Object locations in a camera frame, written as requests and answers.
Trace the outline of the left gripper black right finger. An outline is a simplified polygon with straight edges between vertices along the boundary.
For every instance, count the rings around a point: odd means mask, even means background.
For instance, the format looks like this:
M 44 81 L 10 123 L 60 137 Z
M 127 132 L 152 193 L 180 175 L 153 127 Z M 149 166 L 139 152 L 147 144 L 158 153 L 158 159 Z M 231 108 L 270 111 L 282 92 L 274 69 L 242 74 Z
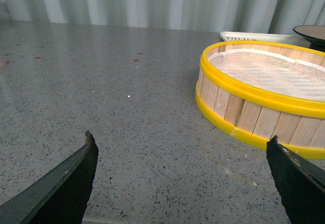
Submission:
M 324 223 L 324 170 L 278 143 L 267 142 L 267 160 L 291 223 Z

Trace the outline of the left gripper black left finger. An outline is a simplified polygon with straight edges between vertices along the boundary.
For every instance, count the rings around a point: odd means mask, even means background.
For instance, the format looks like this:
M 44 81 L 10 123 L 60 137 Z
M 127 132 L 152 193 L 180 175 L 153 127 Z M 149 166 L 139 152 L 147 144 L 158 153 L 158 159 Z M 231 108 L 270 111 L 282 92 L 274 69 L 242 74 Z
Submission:
M 99 155 L 90 131 L 85 140 L 79 150 L 1 205 L 1 223 L 81 223 Z

